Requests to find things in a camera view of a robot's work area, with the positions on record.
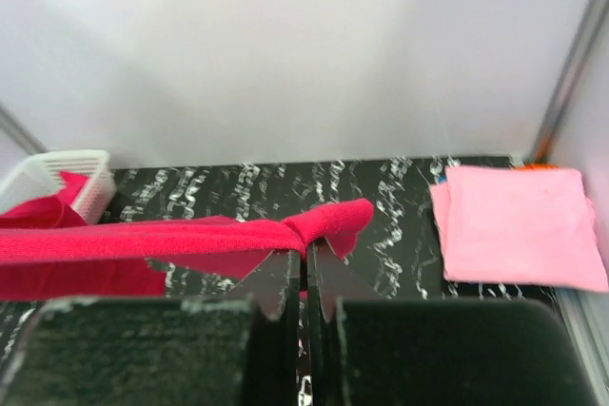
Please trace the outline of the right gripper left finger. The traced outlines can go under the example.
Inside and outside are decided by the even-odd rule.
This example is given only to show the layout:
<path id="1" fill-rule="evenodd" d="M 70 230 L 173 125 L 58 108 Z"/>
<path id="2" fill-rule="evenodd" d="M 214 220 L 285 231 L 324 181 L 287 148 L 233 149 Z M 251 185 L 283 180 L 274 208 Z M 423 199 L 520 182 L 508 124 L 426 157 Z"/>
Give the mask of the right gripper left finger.
<path id="1" fill-rule="evenodd" d="M 300 256 L 269 254 L 224 294 L 163 298 L 147 405 L 295 405 Z"/>

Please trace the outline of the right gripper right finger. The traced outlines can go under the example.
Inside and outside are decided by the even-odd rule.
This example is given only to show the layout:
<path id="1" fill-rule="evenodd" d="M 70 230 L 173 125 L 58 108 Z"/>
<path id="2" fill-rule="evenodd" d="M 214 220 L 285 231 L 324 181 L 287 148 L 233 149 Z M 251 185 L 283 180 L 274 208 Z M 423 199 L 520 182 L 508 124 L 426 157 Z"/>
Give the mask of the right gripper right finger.
<path id="1" fill-rule="evenodd" d="M 311 385 L 315 405 L 342 405 L 342 348 L 339 302 L 374 300 L 376 292 L 339 259 L 325 239 L 308 247 L 307 312 Z"/>

